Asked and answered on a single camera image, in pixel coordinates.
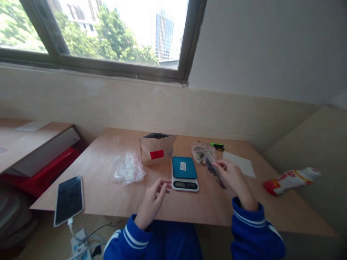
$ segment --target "blue pants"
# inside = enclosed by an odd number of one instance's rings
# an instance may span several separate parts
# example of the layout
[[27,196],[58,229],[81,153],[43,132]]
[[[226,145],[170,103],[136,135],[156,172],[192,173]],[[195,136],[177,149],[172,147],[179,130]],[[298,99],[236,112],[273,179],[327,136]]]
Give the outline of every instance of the blue pants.
[[151,228],[153,236],[147,245],[145,259],[202,259],[193,224],[154,220]]

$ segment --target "hand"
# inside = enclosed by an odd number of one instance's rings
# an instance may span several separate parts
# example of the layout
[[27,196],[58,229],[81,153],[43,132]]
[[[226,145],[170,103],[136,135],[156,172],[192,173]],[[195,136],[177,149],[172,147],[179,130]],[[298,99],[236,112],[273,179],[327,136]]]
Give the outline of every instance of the hand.
[[213,163],[225,182],[236,192],[241,206],[247,211],[257,211],[258,203],[241,172],[240,167],[229,160],[218,160]]
[[145,193],[142,205],[134,220],[135,224],[142,230],[145,230],[154,220],[162,205],[166,193],[172,189],[171,180],[159,178],[150,186]]

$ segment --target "smartphone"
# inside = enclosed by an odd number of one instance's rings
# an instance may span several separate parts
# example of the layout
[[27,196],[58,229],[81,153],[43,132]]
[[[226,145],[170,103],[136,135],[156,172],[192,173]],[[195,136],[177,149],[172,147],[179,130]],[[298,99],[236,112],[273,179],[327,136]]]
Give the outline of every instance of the smartphone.
[[78,175],[58,186],[54,226],[57,227],[84,209],[82,176]]

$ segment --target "white stripe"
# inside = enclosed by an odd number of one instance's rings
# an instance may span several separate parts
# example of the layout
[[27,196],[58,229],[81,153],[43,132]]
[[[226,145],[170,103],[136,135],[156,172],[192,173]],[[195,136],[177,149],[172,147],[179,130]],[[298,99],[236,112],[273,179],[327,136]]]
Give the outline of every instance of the white stripe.
[[126,232],[128,238],[130,239],[130,241],[133,242],[133,243],[134,243],[135,245],[137,245],[137,246],[145,246],[145,245],[147,245],[148,242],[149,242],[149,241],[147,241],[147,242],[139,242],[139,241],[137,241],[136,239],[134,239],[134,238],[130,235],[127,226],[125,226],[125,232]]
[[244,221],[243,219],[241,219],[238,215],[235,214],[235,216],[236,216],[239,220],[241,220],[242,222],[246,223],[246,224],[249,225],[249,226],[252,226],[252,227],[255,227],[255,228],[263,228],[263,227],[265,227],[265,224],[263,224],[263,225],[261,225],[261,226],[259,226],[259,225],[258,225],[258,226],[252,225],[252,224],[250,224],[250,223]]
[[255,225],[262,225],[262,224],[265,224],[265,219],[262,220],[262,221],[252,221],[252,220],[249,220],[249,219],[246,219],[246,218],[240,216],[235,210],[234,210],[234,214],[235,214],[236,216],[238,216],[239,218],[243,219],[244,221],[247,221],[247,222],[249,222],[249,223],[251,223],[251,224],[255,224]]
[[107,248],[108,245],[110,244],[111,240],[114,239],[114,238],[118,239],[120,233],[122,233],[122,231],[121,231],[120,229],[118,229],[116,232],[114,232],[114,234],[113,234],[113,235],[111,236],[111,238],[108,240],[108,242],[107,242],[107,244],[106,244],[106,246],[105,246],[105,248],[104,248],[104,253],[105,253],[105,251],[106,251],[106,248]]
[[282,239],[281,235],[278,233],[278,231],[272,226],[272,225],[269,225],[269,229],[274,232],[277,236],[279,236],[280,239]]
[[130,241],[127,239],[127,235],[126,235],[125,232],[124,232],[124,237],[125,237],[125,240],[128,242],[128,244],[129,244],[133,249],[144,249],[144,248],[146,248],[146,246],[144,246],[144,247],[136,247],[136,246],[133,246],[133,244],[130,243]]

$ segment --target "kraft paper bag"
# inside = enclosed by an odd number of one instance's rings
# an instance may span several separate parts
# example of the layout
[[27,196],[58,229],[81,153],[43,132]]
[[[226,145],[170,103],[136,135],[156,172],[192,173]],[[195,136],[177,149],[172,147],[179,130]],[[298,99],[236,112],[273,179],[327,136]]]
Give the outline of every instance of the kraft paper bag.
[[169,161],[177,135],[153,133],[140,137],[141,162],[144,165]]

